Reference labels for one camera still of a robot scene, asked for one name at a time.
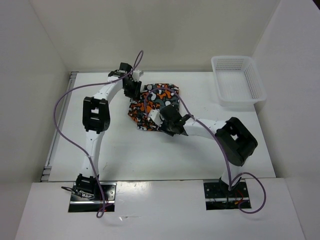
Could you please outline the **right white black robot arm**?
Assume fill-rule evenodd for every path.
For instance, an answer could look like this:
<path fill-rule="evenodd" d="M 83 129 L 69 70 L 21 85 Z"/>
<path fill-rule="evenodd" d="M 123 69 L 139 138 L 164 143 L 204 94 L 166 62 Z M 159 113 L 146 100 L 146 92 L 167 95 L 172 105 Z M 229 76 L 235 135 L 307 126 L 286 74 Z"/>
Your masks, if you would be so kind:
<path fill-rule="evenodd" d="M 242 167 L 258 146 L 256 138 L 238 118 L 211 120 L 195 118 L 191 114 L 182 116 L 171 105 L 162 110 L 152 110 L 148 116 L 160 131 L 170 136 L 197 136 L 214 140 L 226 164 L 220 177 L 219 191 L 225 197 L 237 191 Z"/>

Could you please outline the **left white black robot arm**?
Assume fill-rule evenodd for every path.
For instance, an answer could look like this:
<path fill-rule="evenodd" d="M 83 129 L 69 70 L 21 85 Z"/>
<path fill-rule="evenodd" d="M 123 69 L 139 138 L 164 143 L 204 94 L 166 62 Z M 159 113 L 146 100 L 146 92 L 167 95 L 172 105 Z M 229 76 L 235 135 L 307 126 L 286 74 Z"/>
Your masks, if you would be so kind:
<path fill-rule="evenodd" d="M 82 193 L 89 200 L 102 196 L 98 186 L 99 157 L 104 134 L 111 123 L 109 104 L 120 90 L 124 91 L 126 97 L 138 99 L 142 75 L 141 70 L 134 70 L 131 65 L 122 62 L 119 69 L 108 74 L 107 83 L 95 95 L 87 96 L 83 100 L 84 149 L 90 159 L 83 161 L 74 190 Z"/>

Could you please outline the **orange black camouflage shorts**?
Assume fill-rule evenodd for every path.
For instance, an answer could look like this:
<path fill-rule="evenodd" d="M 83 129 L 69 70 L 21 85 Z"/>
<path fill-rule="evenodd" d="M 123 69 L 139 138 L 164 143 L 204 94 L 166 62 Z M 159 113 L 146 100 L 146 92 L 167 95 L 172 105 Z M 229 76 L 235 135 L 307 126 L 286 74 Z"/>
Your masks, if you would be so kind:
<path fill-rule="evenodd" d="M 149 120 L 146 116 L 144 100 L 147 94 L 157 88 L 167 88 L 179 95 L 179 87 L 169 83 L 153 83 L 146 84 L 140 91 L 139 99 L 130 99 L 127 115 L 136 123 L 137 129 L 141 131 L 157 131 L 156 124 Z M 180 100 L 169 90 L 155 90 L 152 92 L 146 102 L 146 110 L 149 113 L 151 110 L 162 110 L 166 106 L 173 106 L 177 111 L 180 110 Z"/>

